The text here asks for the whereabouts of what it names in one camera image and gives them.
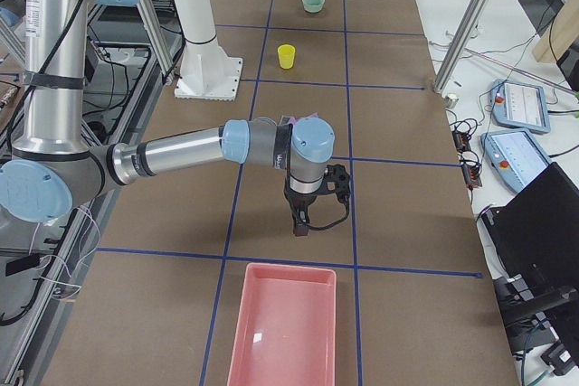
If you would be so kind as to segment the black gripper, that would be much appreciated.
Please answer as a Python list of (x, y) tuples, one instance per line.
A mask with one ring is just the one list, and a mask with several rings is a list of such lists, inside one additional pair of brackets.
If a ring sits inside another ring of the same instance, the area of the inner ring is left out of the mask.
[(316, 196), (294, 191), (290, 187), (290, 179), (287, 178), (284, 184), (284, 197), (289, 204), (293, 220), (293, 234), (296, 237), (307, 236), (308, 229), (311, 228), (308, 208), (316, 201)]

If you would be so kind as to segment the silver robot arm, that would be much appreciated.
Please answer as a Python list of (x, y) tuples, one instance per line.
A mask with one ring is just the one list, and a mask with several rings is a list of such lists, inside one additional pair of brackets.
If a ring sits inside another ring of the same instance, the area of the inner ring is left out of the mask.
[(323, 119), (279, 125), (230, 120), (221, 127), (138, 145), (89, 147), (81, 140), (88, 10), (94, 3), (138, 0), (26, 0), (26, 57), (19, 112), (24, 131), (9, 138), (1, 168), (1, 204), (14, 217), (45, 222), (141, 177), (227, 160), (285, 174), (293, 230), (312, 230), (308, 207), (321, 195), (349, 202), (349, 177), (334, 165), (335, 135)]

